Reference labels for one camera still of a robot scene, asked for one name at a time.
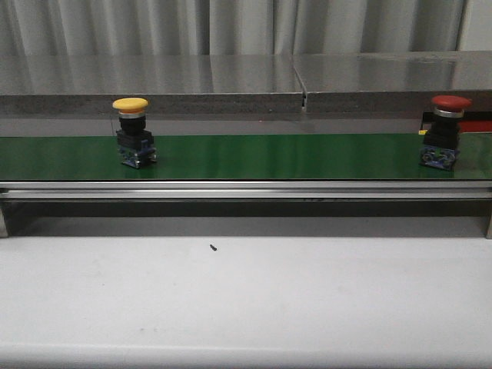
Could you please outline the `left conveyor support leg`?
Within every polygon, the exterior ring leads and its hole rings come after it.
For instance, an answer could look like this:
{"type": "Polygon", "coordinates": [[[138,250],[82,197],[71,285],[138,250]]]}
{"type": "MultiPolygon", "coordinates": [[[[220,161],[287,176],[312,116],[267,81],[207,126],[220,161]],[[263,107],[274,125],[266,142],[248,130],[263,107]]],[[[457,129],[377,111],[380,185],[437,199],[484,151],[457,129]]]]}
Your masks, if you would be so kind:
{"type": "Polygon", "coordinates": [[[0,234],[1,238],[9,237],[9,224],[15,213],[15,206],[9,202],[2,202],[0,207],[0,234]]]}

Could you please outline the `green conveyor belt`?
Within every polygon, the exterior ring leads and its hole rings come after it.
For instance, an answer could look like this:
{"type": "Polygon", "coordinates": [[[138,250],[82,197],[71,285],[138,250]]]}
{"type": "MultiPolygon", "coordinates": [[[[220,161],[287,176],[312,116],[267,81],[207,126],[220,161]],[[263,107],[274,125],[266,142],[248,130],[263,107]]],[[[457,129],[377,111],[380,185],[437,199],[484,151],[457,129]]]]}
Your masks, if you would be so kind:
{"type": "Polygon", "coordinates": [[[186,135],[155,138],[158,160],[123,165],[113,136],[4,137],[4,181],[485,180],[491,136],[467,133],[453,171],[420,165],[416,134],[186,135]]]}

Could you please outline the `yellow mushroom push button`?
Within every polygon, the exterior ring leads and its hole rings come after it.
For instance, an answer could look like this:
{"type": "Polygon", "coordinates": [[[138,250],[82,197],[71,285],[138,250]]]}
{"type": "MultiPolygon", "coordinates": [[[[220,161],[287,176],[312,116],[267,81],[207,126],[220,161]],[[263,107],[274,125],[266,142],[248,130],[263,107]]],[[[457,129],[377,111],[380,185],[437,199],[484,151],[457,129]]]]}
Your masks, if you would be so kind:
{"type": "Polygon", "coordinates": [[[120,98],[112,103],[118,111],[120,129],[116,131],[121,163],[132,168],[143,168],[157,161],[154,136],[146,130],[145,98],[120,98]]]}

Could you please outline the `grey stone slab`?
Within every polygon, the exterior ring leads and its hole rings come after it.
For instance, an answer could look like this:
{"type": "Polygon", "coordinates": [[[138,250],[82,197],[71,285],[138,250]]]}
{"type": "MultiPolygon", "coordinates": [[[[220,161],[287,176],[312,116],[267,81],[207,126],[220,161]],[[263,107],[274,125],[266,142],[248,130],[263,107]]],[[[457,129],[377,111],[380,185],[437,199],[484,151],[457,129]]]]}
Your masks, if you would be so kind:
{"type": "Polygon", "coordinates": [[[296,55],[308,113],[430,111],[436,95],[491,110],[491,53],[405,52],[296,55]]]}
{"type": "Polygon", "coordinates": [[[124,97],[161,115],[269,115],[301,112],[304,94],[285,55],[1,58],[7,115],[106,115],[124,97]]]}

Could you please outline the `red plastic bin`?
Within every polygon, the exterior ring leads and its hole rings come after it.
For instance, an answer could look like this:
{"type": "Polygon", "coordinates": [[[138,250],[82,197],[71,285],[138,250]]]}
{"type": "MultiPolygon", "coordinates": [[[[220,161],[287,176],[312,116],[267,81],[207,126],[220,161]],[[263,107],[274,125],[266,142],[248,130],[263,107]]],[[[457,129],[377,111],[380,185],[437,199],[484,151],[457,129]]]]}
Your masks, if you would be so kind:
{"type": "Polygon", "coordinates": [[[492,121],[462,121],[460,123],[461,133],[491,133],[492,121]]]}

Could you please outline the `grey curtain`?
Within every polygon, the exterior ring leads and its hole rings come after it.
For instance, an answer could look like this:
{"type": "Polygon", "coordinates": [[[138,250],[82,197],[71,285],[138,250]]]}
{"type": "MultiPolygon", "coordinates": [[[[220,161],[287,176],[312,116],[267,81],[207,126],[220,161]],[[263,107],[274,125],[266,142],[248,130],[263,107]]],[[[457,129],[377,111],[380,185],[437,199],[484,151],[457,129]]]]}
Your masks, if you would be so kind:
{"type": "Polygon", "coordinates": [[[1,53],[296,55],[448,51],[463,1],[3,1],[1,53]]]}

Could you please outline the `aluminium conveyor frame rail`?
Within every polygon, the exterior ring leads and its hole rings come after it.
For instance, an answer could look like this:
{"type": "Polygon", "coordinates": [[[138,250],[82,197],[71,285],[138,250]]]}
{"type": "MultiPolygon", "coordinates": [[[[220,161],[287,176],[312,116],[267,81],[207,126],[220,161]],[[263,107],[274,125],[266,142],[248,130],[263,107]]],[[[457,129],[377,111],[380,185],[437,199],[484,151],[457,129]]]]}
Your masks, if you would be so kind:
{"type": "Polygon", "coordinates": [[[3,181],[3,201],[489,200],[489,180],[3,181]]]}

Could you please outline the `red mushroom push button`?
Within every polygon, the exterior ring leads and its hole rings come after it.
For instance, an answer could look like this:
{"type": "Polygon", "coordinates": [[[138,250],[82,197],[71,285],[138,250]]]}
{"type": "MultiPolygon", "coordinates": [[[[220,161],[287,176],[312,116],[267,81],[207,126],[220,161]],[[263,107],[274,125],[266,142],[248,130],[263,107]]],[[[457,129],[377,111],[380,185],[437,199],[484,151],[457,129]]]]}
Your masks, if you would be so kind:
{"type": "Polygon", "coordinates": [[[420,165],[452,171],[459,155],[460,122],[472,101],[456,95],[436,95],[431,103],[433,121],[424,135],[420,165]]]}

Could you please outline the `grey stone slab left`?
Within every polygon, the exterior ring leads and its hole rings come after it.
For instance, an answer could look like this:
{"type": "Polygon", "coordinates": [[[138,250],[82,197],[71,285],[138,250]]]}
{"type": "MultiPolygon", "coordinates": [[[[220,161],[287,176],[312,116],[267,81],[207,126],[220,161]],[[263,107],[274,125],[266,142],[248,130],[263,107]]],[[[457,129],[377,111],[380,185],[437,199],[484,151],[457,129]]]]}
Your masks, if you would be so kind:
{"type": "Polygon", "coordinates": [[[161,115],[269,115],[301,112],[304,94],[285,55],[1,58],[7,115],[106,115],[124,97],[161,115]]]}

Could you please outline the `grey stone slab right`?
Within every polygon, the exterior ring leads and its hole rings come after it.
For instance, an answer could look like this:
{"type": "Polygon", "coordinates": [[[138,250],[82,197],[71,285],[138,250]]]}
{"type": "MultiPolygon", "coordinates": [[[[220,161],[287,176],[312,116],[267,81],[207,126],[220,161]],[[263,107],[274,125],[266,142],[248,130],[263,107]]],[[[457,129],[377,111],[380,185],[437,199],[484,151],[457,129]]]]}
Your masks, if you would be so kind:
{"type": "Polygon", "coordinates": [[[405,52],[296,55],[308,113],[430,111],[436,95],[491,110],[491,53],[405,52]]]}

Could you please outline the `right conveyor support leg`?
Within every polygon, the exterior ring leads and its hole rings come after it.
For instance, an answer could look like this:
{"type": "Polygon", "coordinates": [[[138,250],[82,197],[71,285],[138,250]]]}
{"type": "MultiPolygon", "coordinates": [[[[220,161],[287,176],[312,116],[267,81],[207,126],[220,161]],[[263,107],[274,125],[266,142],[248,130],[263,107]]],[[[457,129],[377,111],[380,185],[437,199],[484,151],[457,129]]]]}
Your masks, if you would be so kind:
{"type": "Polygon", "coordinates": [[[492,239],[492,204],[487,206],[487,222],[484,237],[488,240],[492,239]]]}

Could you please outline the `conveyor support leg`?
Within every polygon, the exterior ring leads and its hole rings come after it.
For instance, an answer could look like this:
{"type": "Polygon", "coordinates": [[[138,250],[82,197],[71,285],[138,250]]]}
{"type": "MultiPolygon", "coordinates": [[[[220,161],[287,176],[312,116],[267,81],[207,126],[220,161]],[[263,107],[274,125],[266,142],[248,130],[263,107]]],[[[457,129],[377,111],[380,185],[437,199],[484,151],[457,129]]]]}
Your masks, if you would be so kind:
{"type": "Polygon", "coordinates": [[[484,237],[488,240],[492,239],[492,204],[487,206],[487,222],[484,237]]]}
{"type": "Polygon", "coordinates": [[[15,206],[9,202],[2,202],[0,207],[0,234],[1,238],[9,237],[9,224],[15,213],[15,206]]]}

